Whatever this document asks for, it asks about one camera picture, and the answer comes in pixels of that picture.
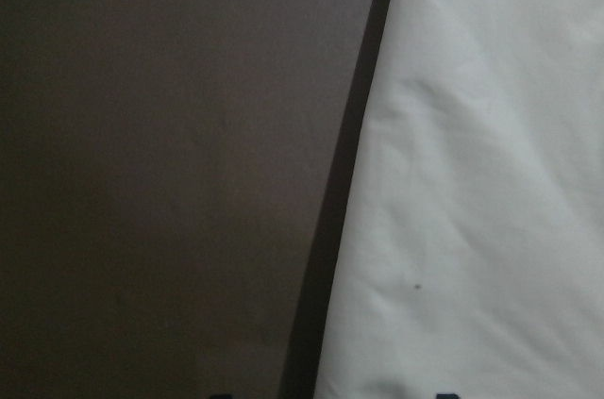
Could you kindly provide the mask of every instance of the dark surface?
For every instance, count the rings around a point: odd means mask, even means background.
[[[311,398],[362,118],[390,0],[373,0],[304,275],[280,397]]]
[[[2,397],[311,391],[370,4],[2,0]]]

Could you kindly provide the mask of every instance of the white cloth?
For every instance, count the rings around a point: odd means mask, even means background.
[[[315,399],[604,397],[604,0],[392,0]]]

